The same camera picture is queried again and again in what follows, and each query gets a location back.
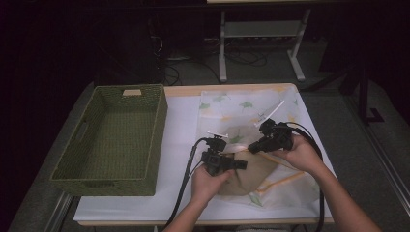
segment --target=person's right hand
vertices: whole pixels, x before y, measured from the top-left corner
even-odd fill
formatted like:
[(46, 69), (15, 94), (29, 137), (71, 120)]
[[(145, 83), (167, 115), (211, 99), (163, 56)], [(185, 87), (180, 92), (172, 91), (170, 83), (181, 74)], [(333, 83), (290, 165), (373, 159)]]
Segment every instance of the person's right hand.
[(277, 150), (272, 155), (285, 159), (292, 166), (310, 174), (325, 166), (316, 151), (302, 136), (292, 134), (292, 139), (293, 148), (291, 151)]

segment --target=green woven basket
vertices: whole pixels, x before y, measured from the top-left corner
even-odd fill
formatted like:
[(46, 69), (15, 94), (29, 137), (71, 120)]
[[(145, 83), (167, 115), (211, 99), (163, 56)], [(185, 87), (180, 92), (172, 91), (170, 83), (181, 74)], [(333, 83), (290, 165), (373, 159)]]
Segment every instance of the green woven basket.
[(51, 182), (74, 196), (154, 195), (167, 108), (162, 85), (97, 87)]

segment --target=hand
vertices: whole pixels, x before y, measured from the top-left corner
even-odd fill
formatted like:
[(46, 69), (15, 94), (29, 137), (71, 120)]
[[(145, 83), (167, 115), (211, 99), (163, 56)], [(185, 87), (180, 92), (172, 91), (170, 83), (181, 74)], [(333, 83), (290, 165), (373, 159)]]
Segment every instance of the hand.
[(196, 168), (192, 176), (191, 202), (200, 203), (206, 207), (208, 202), (217, 194), (222, 184), (232, 175), (234, 170), (227, 170), (218, 176), (211, 176), (205, 169), (205, 164)]
[(285, 159), (292, 166), (310, 174), (326, 167), (316, 151), (302, 136), (293, 134), (292, 139), (293, 148), (291, 151), (278, 150), (274, 151), (272, 155)]

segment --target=table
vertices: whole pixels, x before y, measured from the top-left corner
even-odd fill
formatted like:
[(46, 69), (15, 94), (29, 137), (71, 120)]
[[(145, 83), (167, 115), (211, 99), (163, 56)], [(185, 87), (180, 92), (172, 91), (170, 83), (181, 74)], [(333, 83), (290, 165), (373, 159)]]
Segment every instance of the table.
[[(195, 142), (197, 106), (203, 90), (261, 90), (290, 84), (246, 84), (165, 87), (168, 115), (164, 129), (157, 192), (154, 196), (87, 196), (81, 197), (74, 220), (84, 226), (102, 225), (164, 225), (178, 195), (185, 167)], [(313, 135), (323, 151), (325, 164), (334, 172), (326, 151), (308, 116), (300, 94), (301, 124)], [(190, 199), (188, 183), (180, 210)], [(227, 202), (211, 200), (197, 225), (252, 223), (315, 223), (319, 215), (319, 200), (305, 207), (289, 207), (273, 211), (245, 208)], [(325, 222), (333, 222), (325, 204)]]

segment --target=person's left hand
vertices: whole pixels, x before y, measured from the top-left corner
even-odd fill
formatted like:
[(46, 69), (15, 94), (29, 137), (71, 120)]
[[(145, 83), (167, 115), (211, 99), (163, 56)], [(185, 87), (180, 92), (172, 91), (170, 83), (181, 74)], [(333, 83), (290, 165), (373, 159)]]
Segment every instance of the person's left hand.
[(196, 168), (192, 176), (191, 202), (207, 206), (208, 202), (217, 194), (222, 184), (234, 174), (234, 170), (227, 170), (218, 176), (211, 176), (202, 164)]

